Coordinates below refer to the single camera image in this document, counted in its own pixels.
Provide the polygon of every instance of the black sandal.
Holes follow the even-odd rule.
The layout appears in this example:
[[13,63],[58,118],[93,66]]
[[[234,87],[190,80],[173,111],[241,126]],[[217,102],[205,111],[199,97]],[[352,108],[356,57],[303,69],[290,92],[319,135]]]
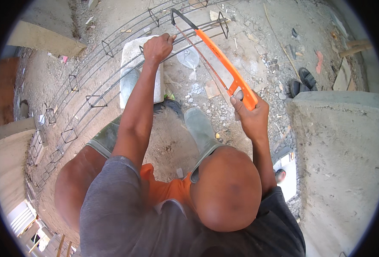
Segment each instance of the black sandal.
[[314,76],[306,68],[299,69],[299,77],[302,83],[307,86],[311,91],[316,90],[316,80]]
[[309,92],[310,89],[298,80],[292,79],[289,83],[289,91],[291,92],[292,98],[295,98],[300,92]]

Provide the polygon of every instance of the hand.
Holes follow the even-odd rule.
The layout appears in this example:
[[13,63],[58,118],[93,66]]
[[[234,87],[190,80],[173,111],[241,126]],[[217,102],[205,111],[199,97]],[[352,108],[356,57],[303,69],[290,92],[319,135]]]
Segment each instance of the hand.
[[145,61],[154,63],[157,66],[171,53],[172,42],[177,35],[170,36],[168,33],[159,37],[153,37],[144,44]]
[[258,104],[254,110],[248,110],[242,102],[244,97],[242,91],[230,98],[232,106],[235,108],[235,119],[241,121],[242,129],[254,143],[268,140],[268,113],[269,105],[262,100],[257,93]]

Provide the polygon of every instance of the gray t-shirt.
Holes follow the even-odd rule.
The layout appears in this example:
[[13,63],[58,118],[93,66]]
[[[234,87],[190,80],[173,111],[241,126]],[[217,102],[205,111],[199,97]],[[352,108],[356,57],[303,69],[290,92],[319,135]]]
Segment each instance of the gray t-shirt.
[[81,208],[82,256],[305,256],[302,232],[280,187],[262,200],[251,225],[220,233],[175,200],[145,210],[140,179],[128,158],[106,161]]

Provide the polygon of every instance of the rubber boot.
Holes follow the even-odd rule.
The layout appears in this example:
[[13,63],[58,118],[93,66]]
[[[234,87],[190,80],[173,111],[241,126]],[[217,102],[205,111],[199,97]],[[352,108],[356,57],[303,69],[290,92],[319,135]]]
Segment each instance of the rubber boot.
[[[124,108],[132,90],[137,83],[141,72],[139,69],[133,69],[132,67],[127,67],[122,71],[121,76],[125,75],[120,81],[120,94],[121,101],[124,101]],[[94,148],[105,158],[109,158],[114,150],[115,143],[117,142],[118,127],[120,126],[121,115],[111,121],[107,126],[105,126],[98,134],[96,134],[86,146]]]
[[131,95],[132,90],[134,89],[135,84],[141,75],[141,72],[137,68],[134,69],[133,67],[127,67],[122,71],[121,76],[123,75],[125,75],[125,77],[123,77],[120,81],[121,109],[125,108],[126,102],[128,101],[128,98]]
[[215,138],[213,127],[207,115],[198,108],[190,108],[185,114],[185,125],[199,151],[199,158],[197,164],[192,170],[190,181],[196,183],[199,180],[198,166],[201,162],[209,156],[215,149],[220,146],[225,146],[223,143],[218,142]]
[[120,126],[121,115],[111,121],[107,126],[100,130],[86,146],[94,148],[103,157],[109,158],[117,142],[118,127]]

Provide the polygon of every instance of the left hand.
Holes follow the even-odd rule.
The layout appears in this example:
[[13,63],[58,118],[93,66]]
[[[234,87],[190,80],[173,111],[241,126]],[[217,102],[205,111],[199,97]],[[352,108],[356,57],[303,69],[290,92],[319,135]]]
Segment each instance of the left hand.
[[159,65],[172,51],[172,43],[177,35],[170,36],[168,33],[159,37],[153,37],[144,44],[145,61]]

